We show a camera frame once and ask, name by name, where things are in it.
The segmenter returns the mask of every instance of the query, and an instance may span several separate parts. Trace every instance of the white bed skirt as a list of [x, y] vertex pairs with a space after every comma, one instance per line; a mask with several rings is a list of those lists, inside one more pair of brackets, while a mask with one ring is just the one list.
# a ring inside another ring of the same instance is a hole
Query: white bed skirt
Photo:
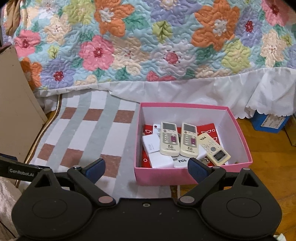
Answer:
[[175, 102], [228, 106], [236, 118], [259, 113], [277, 116], [296, 112], [296, 69], [263, 68], [226, 77], [182, 81], [116, 81], [42, 90], [37, 98], [81, 89], [107, 90], [111, 95], [136, 102]]

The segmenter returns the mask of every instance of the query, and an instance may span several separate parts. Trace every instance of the gray stripe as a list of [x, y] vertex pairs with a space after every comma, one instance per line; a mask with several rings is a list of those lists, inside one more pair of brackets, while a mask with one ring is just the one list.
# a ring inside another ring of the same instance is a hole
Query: gray stripe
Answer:
[[119, 104], [119, 98], [113, 97], [109, 93], [107, 94], [105, 108], [96, 123], [94, 131], [92, 132], [80, 159], [79, 164], [82, 167], [87, 166], [100, 157], [109, 134], [109, 130], [119, 108]]
[[79, 103], [77, 109], [61, 134], [46, 164], [47, 166], [51, 167], [53, 171], [57, 171], [59, 165], [61, 164], [63, 156], [65, 155], [65, 152], [69, 147], [69, 144], [73, 139], [73, 136], [82, 122], [85, 114], [87, 113], [91, 103], [91, 91], [81, 90], [77, 94], [79, 94]]
[[160, 186], [159, 187], [159, 194], [158, 194], [159, 198], [165, 198], [165, 197], [171, 197], [171, 196], [172, 196], [172, 193], [170, 191], [169, 186]]
[[55, 127], [55, 125], [57, 124], [57, 122], [59, 121], [59, 119], [61, 118], [62, 114], [64, 113], [65, 108], [66, 108], [66, 105], [67, 105], [67, 95], [66, 94], [63, 94], [62, 104], [61, 104], [61, 109], [59, 111], [59, 114], [56, 117], [56, 119], [50, 124], [50, 126], [45, 131], [45, 133], [43, 134], [43, 137], [41, 138], [40, 142], [38, 143], [38, 147], [36, 148], [36, 151], [35, 151], [35, 155], [33, 157], [33, 160], [35, 158], [37, 158], [37, 156], [39, 155], [40, 150], [42, 149], [42, 147], [43, 147], [44, 143], [46, 142], [48, 136], [52, 132], [53, 128]]
[[138, 185], [135, 178], [133, 169], [135, 142], [136, 142], [136, 129], [140, 105], [136, 104], [136, 110], [130, 125], [124, 152], [121, 157], [118, 175], [116, 177], [115, 186], [113, 189], [112, 197], [118, 201], [119, 198], [136, 198], [138, 193]]

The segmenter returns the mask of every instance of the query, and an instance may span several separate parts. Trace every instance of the pink box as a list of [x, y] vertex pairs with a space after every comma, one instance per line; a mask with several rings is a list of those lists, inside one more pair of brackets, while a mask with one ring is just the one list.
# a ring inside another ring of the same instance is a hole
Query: pink box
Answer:
[[175, 123], [177, 126], [181, 126], [182, 122], [196, 126], [214, 123], [221, 146], [231, 155], [227, 165], [222, 167], [228, 172], [239, 172], [243, 167], [248, 167], [253, 162], [242, 130], [228, 107], [203, 104], [141, 103], [134, 162], [135, 176], [139, 185], [196, 184], [187, 168], [154, 169], [140, 167], [143, 126], [145, 124], [160, 124], [162, 121]]

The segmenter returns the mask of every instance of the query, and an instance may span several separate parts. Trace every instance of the floral quilt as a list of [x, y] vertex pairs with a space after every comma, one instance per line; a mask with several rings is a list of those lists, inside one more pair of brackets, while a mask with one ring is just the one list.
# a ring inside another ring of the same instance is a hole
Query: floral quilt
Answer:
[[296, 69], [296, 14], [281, 0], [26, 0], [13, 42], [32, 88]]

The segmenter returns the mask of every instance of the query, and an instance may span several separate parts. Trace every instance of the checkered rug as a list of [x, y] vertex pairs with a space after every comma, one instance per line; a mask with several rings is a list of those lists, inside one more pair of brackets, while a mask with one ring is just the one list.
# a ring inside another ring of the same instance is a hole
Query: checkered rug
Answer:
[[[59, 115], [44, 133], [30, 163], [65, 172], [73, 165], [85, 167], [102, 157], [106, 171], [96, 185], [117, 201], [120, 197], [170, 197], [170, 187], [136, 183], [133, 163], [138, 111], [138, 103], [105, 91], [63, 94]], [[27, 185], [21, 182], [19, 188]]]

